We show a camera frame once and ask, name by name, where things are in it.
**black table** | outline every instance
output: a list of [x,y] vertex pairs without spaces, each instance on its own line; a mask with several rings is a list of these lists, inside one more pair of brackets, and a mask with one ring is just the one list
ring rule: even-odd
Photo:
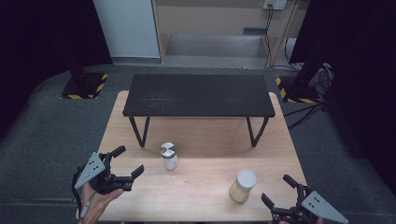
[[[275,110],[262,75],[134,75],[122,114],[141,147],[150,117],[246,117],[255,147]],[[134,117],[146,117],[143,138]],[[250,117],[263,117],[256,137]]]

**jar lid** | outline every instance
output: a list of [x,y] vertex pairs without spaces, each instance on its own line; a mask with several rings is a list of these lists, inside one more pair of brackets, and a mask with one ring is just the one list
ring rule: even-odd
[[257,182],[256,175],[253,171],[249,169],[244,169],[239,171],[238,176],[236,177],[237,183],[241,190],[249,191],[251,190]]
[[176,147],[172,143],[164,143],[161,146],[161,156],[165,159],[171,159],[176,155]]

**electrical outlet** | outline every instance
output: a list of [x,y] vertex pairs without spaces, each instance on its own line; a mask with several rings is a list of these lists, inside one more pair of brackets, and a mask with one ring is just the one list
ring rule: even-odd
[[275,10],[283,10],[285,9],[287,0],[276,0],[274,4],[274,9]]
[[269,5],[272,4],[274,6],[276,0],[264,0],[264,4],[262,5],[263,9],[269,9]]
[[269,9],[269,5],[272,4],[273,10],[283,10],[285,9],[286,2],[288,0],[265,0],[262,5],[263,9]]

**human hand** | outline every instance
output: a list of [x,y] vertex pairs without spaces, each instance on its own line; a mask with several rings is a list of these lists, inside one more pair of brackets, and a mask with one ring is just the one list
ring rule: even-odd
[[90,183],[85,183],[82,187],[82,206],[91,198],[91,205],[87,214],[78,224],[94,224],[99,217],[105,212],[107,206],[115,199],[119,198],[124,192],[123,189],[115,189],[107,195],[96,193]]
[[[289,222],[287,222],[287,221],[279,221],[279,224],[289,224]],[[324,224],[323,217],[320,217],[316,224]]]

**robotic arm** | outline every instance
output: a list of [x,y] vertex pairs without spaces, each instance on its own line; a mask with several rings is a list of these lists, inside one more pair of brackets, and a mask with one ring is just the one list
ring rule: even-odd
[[339,223],[348,223],[348,220],[335,210],[316,191],[308,186],[297,183],[289,175],[284,175],[285,180],[292,188],[297,188],[296,206],[290,209],[277,208],[275,204],[263,193],[262,201],[271,210],[273,222],[287,221],[290,224],[315,224],[319,217]]
[[115,189],[132,190],[134,180],[145,171],[143,165],[140,165],[131,172],[131,176],[116,176],[111,174],[110,170],[111,159],[118,157],[125,150],[125,147],[121,146],[106,154],[93,152],[87,163],[78,167],[78,171],[73,177],[72,192],[77,199],[78,211],[80,213],[81,199],[77,193],[77,189],[81,188],[87,182],[90,182],[91,187],[100,194],[108,194]]

